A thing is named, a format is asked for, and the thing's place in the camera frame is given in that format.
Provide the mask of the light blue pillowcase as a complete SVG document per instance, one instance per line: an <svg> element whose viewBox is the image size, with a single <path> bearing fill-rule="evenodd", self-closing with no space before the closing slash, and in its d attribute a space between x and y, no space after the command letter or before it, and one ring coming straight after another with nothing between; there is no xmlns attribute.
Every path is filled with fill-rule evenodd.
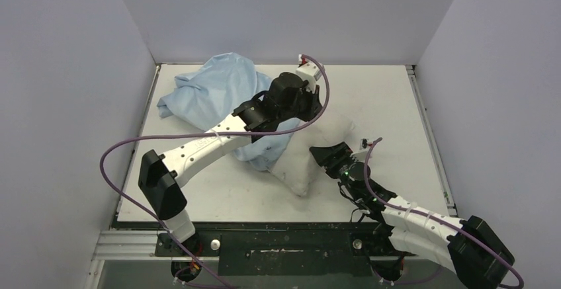
<svg viewBox="0 0 561 289"><path fill-rule="evenodd" d="M273 78L259 72L248 58L236 53L213 56L197 71L175 76L176 88L158 103L160 118L175 116L207 131L223 121L241 103L268 91ZM292 134L266 136L234 151L258 171L271 170Z"/></svg>

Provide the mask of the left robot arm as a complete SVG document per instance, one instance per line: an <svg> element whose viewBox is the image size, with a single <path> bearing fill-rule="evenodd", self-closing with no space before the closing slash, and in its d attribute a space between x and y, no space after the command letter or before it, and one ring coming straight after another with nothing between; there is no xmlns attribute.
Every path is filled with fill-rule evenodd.
<svg viewBox="0 0 561 289"><path fill-rule="evenodd" d="M172 248L180 255L191 255L198 246L182 187L231 151L277 132L282 122L292 118L312 121L322 109L316 83L321 76L319 69L283 72L268 90L241 103L201 139L164 153L150 150L142 156L138 186L157 219L171 232Z"/></svg>

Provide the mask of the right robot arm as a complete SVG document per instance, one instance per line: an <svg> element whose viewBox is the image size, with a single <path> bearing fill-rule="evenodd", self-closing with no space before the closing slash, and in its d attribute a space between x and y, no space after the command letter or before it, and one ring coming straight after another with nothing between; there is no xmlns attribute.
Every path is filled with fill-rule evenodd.
<svg viewBox="0 0 561 289"><path fill-rule="evenodd" d="M370 177L370 167L341 142L309 149L315 163L337 181L344 198L379 223L376 249L422 257L453 272L467 288L503 288L515 258L490 225L432 212L385 189Z"/></svg>

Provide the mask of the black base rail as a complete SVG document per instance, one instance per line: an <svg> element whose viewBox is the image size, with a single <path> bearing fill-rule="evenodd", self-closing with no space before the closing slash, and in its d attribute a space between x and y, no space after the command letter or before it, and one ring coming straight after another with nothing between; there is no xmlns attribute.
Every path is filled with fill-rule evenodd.
<svg viewBox="0 0 561 289"><path fill-rule="evenodd" d="M187 248L219 276L399 276L410 254L376 222L199 222Z"/></svg>

